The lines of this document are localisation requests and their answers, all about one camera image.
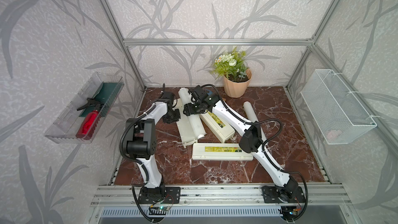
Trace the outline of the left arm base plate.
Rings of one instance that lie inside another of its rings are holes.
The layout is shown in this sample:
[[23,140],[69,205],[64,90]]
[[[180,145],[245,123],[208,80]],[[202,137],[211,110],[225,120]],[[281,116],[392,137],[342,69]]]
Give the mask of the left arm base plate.
[[180,187],[143,187],[140,190],[138,202],[140,204],[153,204],[162,202],[166,204],[177,204],[180,201]]

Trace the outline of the cream dispenser base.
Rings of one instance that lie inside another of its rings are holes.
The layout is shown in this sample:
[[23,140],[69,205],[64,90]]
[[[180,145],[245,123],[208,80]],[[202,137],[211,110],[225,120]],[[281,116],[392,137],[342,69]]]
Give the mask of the cream dispenser base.
[[206,131],[204,130],[202,121],[198,115],[194,116],[195,120],[199,121],[199,134],[196,135],[195,131],[190,123],[189,118],[183,113],[183,104],[180,99],[175,100],[177,103],[175,109],[178,109],[180,112],[180,120],[178,120],[177,127],[181,138],[181,143],[184,148],[187,148],[194,143],[197,143],[198,140],[202,139],[206,135]]

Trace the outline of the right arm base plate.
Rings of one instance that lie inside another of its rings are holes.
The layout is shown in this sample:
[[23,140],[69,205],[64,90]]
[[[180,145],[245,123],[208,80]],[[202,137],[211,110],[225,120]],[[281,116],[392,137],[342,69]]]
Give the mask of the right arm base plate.
[[305,203],[306,197],[301,187],[297,189],[288,196],[286,192],[283,191],[281,187],[276,186],[263,186],[261,187],[262,197],[264,203]]

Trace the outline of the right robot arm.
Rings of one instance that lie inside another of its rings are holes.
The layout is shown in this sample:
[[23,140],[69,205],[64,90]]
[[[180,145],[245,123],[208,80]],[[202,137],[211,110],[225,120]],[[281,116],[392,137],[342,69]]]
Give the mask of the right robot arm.
[[271,139],[280,134],[283,128],[282,123],[278,119],[250,121],[229,107],[220,96],[219,91],[207,92],[206,87],[215,88],[214,85],[206,84],[188,89],[188,103],[184,104],[183,113],[186,116],[193,116],[208,111],[226,121],[241,136],[239,141],[241,150],[251,154],[271,177],[279,200],[286,203],[299,199],[306,200],[297,180],[292,176],[293,172],[284,170],[276,162],[265,147],[269,140],[262,138],[260,130],[262,123],[276,122],[279,124],[277,133]]

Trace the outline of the cream wrap dispenser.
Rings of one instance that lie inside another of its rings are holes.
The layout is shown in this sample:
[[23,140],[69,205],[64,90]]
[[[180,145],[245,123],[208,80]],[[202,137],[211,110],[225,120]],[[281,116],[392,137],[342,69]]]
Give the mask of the cream wrap dispenser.
[[200,114],[200,118],[221,143],[235,135],[235,130],[230,124],[211,112]]

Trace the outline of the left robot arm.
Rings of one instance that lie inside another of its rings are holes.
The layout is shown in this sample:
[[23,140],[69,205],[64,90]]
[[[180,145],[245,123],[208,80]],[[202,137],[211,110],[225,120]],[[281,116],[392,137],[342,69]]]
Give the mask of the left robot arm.
[[175,108],[176,96],[162,90],[151,106],[136,118],[126,121],[125,130],[119,143],[119,151],[125,160],[138,165],[143,177],[140,194],[143,197],[164,198],[165,184],[159,172],[155,151],[157,147],[155,126],[162,120],[174,123],[180,120],[180,111]]

